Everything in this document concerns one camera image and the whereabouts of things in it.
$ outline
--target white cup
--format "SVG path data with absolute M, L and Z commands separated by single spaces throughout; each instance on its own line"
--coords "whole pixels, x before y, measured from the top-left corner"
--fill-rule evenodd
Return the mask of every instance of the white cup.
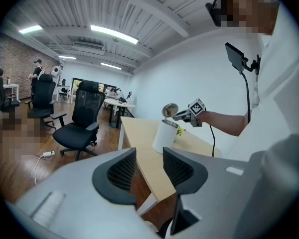
M 156 137 L 153 142 L 153 149 L 163 154 L 164 147 L 172 147 L 178 130 L 178 124 L 163 119 L 158 126 Z

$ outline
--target white shirt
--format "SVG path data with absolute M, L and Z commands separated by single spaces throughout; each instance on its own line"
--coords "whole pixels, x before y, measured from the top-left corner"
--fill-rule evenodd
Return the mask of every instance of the white shirt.
M 261 58 L 256 87 L 254 100 L 259 104 L 226 158 L 248 161 L 253 153 L 299 133 L 299 27 L 283 4 Z

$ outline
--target man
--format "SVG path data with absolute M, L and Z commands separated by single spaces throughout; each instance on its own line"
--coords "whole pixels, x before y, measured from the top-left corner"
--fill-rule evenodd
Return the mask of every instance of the man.
M 31 98 L 34 98 L 34 92 L 35 92 L 35 83 L 37 82 L 38 78 L 42 73 L 44 73 L 44 70 L 42 69 L 42 60 L 37 59 L 35 61 L 36 68 L 34 69 L 33 74 L 29 75 L 29 79 L 31 79 Z
M 277 0 L 221 1 L 226 2 L 221 7 L 227 20 L 247 31 L 272 36 L 262 54 L 251 122 L 248 124 L 247 114 L 203 112 L 198 116 L 201 122 L 239 136 L 232 150 L 223 155 L 247 161 L 252 153 L 299 133 L 299 27 Z

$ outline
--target table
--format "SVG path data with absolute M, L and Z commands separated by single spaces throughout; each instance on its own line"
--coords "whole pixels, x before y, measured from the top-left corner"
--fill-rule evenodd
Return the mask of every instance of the table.
M 78 88 L 71 89 L 71 104 L 73 103 L 73 91 L 77 91 Z
M 124 116 L 124 113 L 125 113 L 125 108 L 132 108 L 132 107 L 135 107 L 135 105 L 132 105 L 132 104 L 129 104 L 129 103 L 126 103 L 125 105 L 123 104 L 120 104 L 119 101 L 116 101 L 114 99 L 109 99 L 109 98 L 106 98 L 104 100 L 105 103 L 111 105 L 111 112 L 110 112 L 110 118 L 109 118 L 109 123 L 108 125 L 110 127 L 113 127 L 113 128 L 120 128 L 120 119 L 121 119 L 121 108 L 123 108 L 123 116 Z M 113 115 L 113 106 L 117 106 L 119 107 L 119 114 L 118 114 L 118 117 L 117 117 L 117 120 L 116 121 L 112 121 L 112 115 Z
M 10 85 L 4 84 L 3 88 L 4 89 L 10 89 L 11 88 L 11 94 L 13 94 L 13 89 L 16 88 L 15 95 L 16 95 L 16 99 L 19 101 L 19 84 L 10 84 Z
M 141 216 L 176 191 L 163 169 L 163 155 L 152 148 L 159 121 L 128 117 L 121 118 L 121 120 L 119 149 L 122 149 L 126 134 L 130 147 L 136 148 L 138 167 L 151 191 L 149 197 L 137 210 Z M 213 149 L 211 144 L 187 131 L 183 132 L 182 136 L 176 137 L 172 147 L 206 156 L 211 156 Z M 215 148 L 214 156 L 217 157 L 219 154 L 220 150 Z
M 59 101 L 59 91 L 60 89 L 66 88 L 67 92 L 66 92 L 66 98 L 69 99 L 69 87 L 70 86 L 56 86 L 56 101 Z

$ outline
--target white wall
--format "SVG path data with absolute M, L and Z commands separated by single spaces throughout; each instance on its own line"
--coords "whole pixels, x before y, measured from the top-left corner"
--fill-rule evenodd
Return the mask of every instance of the white wall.
M 168 103 L 176 103 L 179 110 L 196 98 L 201 98 L 209 111 L 229 115 L 247 112 L 246 84 L 238 71 L 228 61 L 225 43 L 229 42 L 249 58 L 248 65 L 260 54 L 257 35 L 217 30 L 187 40 L 143 64 L 131 80 L 136 108 L 133 115 L 145 119 L 162 119 L 161 109 Z M 255 74 L 244 71 L 249 82 L 251 102 Z M 213 143 L 210 128 L 193 128 L 179 123 L 189 132 Z M 214 129 L 216 147 L 223 155 L 231 148 L 236 137 Z
M 130 77 L 103 68 L 66 62 L 63 67 L 63 78 L 67 85 L 72 84 L 72 78 L 79 78 L 117 86 L 127 96 L 127 80 Z

